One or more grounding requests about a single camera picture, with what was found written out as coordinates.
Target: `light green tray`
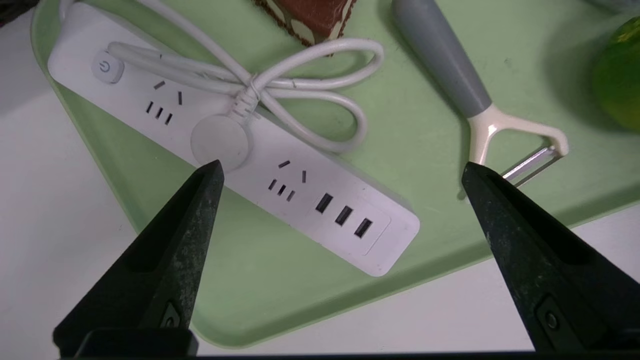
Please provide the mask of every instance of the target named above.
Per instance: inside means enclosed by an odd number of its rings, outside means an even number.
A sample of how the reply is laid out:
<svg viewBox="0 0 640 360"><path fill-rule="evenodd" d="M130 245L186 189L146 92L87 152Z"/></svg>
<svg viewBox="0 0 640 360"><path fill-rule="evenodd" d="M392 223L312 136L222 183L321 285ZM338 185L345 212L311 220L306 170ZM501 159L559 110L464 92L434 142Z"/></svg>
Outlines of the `light green tray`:
<svg viewBox="0 0 640 360"><path fill-rule="evenodd" d="M167 1L252 72L301 49L250 0ZM343 158L408 199L420 233L382 278L365 275L268 213L226 190L220 201L192 325L205 339L243 347L443 276L487 258L470 206L458 200L468 126L400 41L389 0L360 0L348 37L386 49L381 70L342 91L369 117L364 144ZM193 40L131 1L91 1L122 15L180 54L215 61ZM612 19L582 1L441 1L443 12L494 100L505 111L561 128L570 155L524 186L568 225L640 199L640 136L624 132L592 105L588 65ZM59 31L57 0L40 3L33 47L43 70ZM297 74L336 74L360 54L323 58ZM104 113L51 84L133 226L140 230L193 167ZM344 138L349 115L320 102L285 104L321 134ZM541 144L535 136L499 135L489 166L504 170Z"/></svg>

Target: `gray handle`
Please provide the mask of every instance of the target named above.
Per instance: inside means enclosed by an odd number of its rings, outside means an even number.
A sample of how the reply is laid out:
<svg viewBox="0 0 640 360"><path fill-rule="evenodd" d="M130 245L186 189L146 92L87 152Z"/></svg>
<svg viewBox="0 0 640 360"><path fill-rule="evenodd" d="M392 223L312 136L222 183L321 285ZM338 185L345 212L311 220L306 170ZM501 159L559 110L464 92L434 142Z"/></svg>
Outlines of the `gray handle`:
<svg viewBox="0 0 640 360"><path fill-rule="evenodd" d="M434 0L394 0L396 26L462 114L473 117L492 103L480 77Z"/></svg>

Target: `green fruit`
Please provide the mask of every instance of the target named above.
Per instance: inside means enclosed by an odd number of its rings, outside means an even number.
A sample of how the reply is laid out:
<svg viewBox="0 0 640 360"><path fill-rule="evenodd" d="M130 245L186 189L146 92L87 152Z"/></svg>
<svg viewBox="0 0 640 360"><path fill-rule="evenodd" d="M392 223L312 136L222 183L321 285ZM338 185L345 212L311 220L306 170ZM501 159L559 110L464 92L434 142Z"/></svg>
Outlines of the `green fruit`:
<svg viewBox="0 0 640 360"><path fill-rule="evenodd" d="M601 107L621 125L640 131L640 17L611 37L593 71Z"/></svg>

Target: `usb port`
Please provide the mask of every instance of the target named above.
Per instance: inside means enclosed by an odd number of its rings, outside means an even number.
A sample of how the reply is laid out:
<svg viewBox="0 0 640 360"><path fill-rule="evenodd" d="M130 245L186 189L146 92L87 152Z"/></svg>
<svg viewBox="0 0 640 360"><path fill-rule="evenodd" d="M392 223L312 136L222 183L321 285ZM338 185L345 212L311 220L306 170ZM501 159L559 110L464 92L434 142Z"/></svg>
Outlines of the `usb port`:
<svg viewBox="0 0 640 360"><path fill-rule="evenodd" d="M342 209L342 211L340 212L340 215L335 218L335 223L340 226L344 225L344 222L347 221L349 215L351 215L352 212L353 209L351 209L349 206L345 206L344 209Z"/></svg>
<svg viewBox="0 0 640 360"><path fill-rule="evenodd" d="M362 239L362 237L364 236L364 234L367 232L367 230L369 230L369 228L371 227L371 224L373 224L371 222L371 220L369 220L368 218L365 218L362 223L360 223L360 226L358 226L358 229L356 230L356 232L354 233L355 236L359 237Z"/></svg>
<svg viewBox="0 0 640 360"><path fill-rule="evenodd" d="M324 213L324 211L326 210L326 207L329 206L329 203L331 202L331 200L333 200L333 197L329 194L325 194L322 199L320 200L320 202L318 202L318 205L316 206L316 210L321 214Z"/></svg>

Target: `white power strip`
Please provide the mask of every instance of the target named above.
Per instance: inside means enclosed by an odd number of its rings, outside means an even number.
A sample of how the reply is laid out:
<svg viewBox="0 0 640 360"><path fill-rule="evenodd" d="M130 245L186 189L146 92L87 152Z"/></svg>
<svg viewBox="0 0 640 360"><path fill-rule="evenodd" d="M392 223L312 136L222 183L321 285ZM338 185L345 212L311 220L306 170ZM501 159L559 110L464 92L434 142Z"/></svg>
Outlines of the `white power strip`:
<svg viewBox="0 0 640 360"><path fill-rule="evenodd" d="M162 47L114 15L72 5L49 58L51 76L196 167L199 147L222 157L223 168L233 163L242 149L228 140L235 128L212 117L233 99L124 64L106 53L115 41ZM258 113L244 130L248 155L225 171L227 187L367 274L389 271L419 230L415 214Z"/></svg>

